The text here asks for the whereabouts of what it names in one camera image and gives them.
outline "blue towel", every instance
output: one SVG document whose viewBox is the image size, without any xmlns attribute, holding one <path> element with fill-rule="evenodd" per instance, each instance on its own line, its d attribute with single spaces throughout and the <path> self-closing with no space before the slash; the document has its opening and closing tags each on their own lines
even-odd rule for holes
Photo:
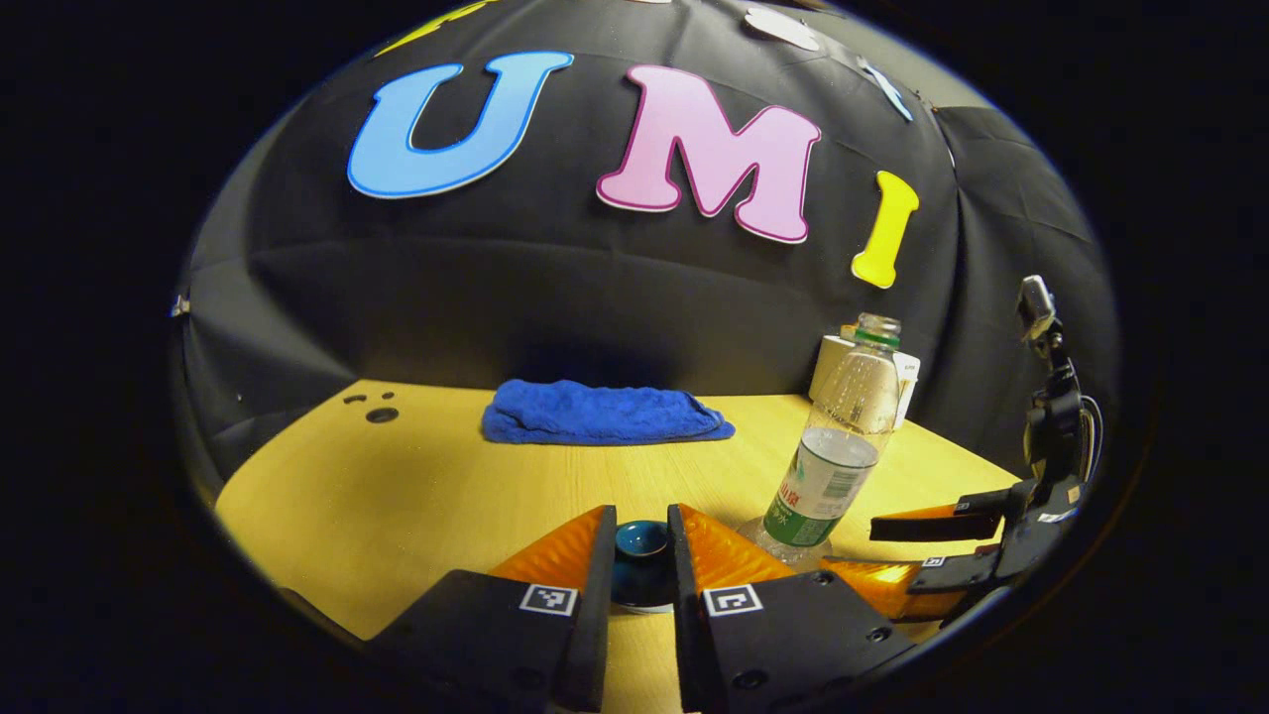
<svg viewBox="0 0 1269 714">
<path fill-rule="evenodd" d="M 685 392 L 590 388 L 575 382 L 497 388 L 481 420 L 504 444 L 636 445 L 728 439 L 736 427 Z"/>
</svg>

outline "bottle label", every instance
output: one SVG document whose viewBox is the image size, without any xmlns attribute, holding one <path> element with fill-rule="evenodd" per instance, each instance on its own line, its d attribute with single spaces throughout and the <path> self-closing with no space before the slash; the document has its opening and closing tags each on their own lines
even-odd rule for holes
<svg viewBox="0 0 1269 714">
<path fill-rule="evenodd" d="M 788 545 L 824 543 L 877 465 L 877 450 L 857 436 L 807 430 L 763 517 L 766 533 Z"/>
</svg>

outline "yellow table surface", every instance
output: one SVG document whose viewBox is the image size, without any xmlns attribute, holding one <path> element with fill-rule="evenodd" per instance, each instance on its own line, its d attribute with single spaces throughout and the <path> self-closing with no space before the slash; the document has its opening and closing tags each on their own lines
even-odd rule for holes
<svg viewBox="0 0 1269 714">
<path fill-rule="evenodd" d="M 354 394 L 367 399 L 345 405 Z M 480 434 L 492 397 L 359 382 L 253 455 L 226 484 L 216 512 L 274 585 L 369 639 L 447 572 L 486 572 L 595 506 L 615 505 L 618 524 L 664 521 L 666 507 L 679 502 L 732 528 L 760 516 L 810 408 L 801 396 L 704 397 L 736 436 L 655 446 L 505 445 Z M 400 416 L 368 422 L 365 415 L 379 407 Z M 834 552 L 872 559 L 970 553 L 991 542 L 874 543 L 869 519 L 1014 483 L 909 421 L 832 533 Z M 935 630 L 904 629 L 915 639 Z M 608 638 L 604 711 L 680 711 L 671 616 L 613 609 Z"/>
</svg>

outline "letter m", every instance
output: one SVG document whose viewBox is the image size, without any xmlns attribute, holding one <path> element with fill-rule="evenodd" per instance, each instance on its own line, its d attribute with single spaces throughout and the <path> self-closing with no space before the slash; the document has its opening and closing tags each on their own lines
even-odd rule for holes
<svg viewBox="0 0 1269 714">
<path fill-rule="evenodd" d="M 736 222 L 772 240 L 806 240 L 802 199 L 820 127 L 784 107 L 766 107 L 733 132 L 699 76 L 654 65 L 631 67 L 626 76 L 643 96 L 622 167 L 595 185 L 600 199 L 632 211 L 673 209 L 683 195 L 670 180 L 678 146 L 703 214 L 718 214 L 753 170 L 754 188 L 736 205 Z"/>
</svg>

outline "black fabric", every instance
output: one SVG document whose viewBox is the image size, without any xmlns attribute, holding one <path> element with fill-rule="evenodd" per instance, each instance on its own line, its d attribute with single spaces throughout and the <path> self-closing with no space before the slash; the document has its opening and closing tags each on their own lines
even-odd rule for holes
<svg viewBox="0 0 1269 714">
<path fill-rule="evenodd" d="M 1109 288 L 1104 271 L 1086 271 L 1100 269 L 1093 243 L 1071 237 L 1090 235 L 1071 217 L 1076 204 L 999 113 L 948 109 L 940 128 L 901 88 L 915 117 L 907 123 L 849 48 L 822 38 L 808 53 L 761 38 L 741 23 L 747 8 L 501 0 L 379 58 L 367 55 L 313 90 L 244 160 L 190 260 L 185 360 L 222 476 L 358 378 L 805 392 L 820 335 L 864 309 L 901 318 L 902 349 L 923 363 L 914 421 L 1020 464 L 1022 410 L 1039 384 L 1013 317 L 1024 274 L 1043 273 L 1058 293 L 1081 378 L 1091 378 L 1089 368 L 1107 372 L 1093 386 L 1113 379 L 1101 356 L 1112 342 L 1081 331 L 1081 309 Z M 448 146 L 480 114 L 492 85 L 483 65 L 529 49 L 575 61 L 549 76 L 524 141 L 497 170 L 424 198 L 353 189 L 348 155 L 379 86 L 461 62 L 463 74 L 437 89 L 414 136 L 421 148 Z M 621 165 L 633 124 L 640 89 L 624 74 L 637 63 L 708 80 L 733 128 L 778 104 L 822 129 L 805 243 L 735 222 L 751 178 L 722 212 L 702 216 L 679 157 L 675 209 L 599 200 L 595 181 Z M 884 290 L 849 268 L 876 218 L 882 169 L 921 199 L 898 278 Z M 1063 271 L 1072 259 L 1085 271 Z M 1072 289 L 1086 292 L 1067 297 Z M 1086 367 L 1082 350 L 1095 344 L 1103 350 Z"/>
</svg>

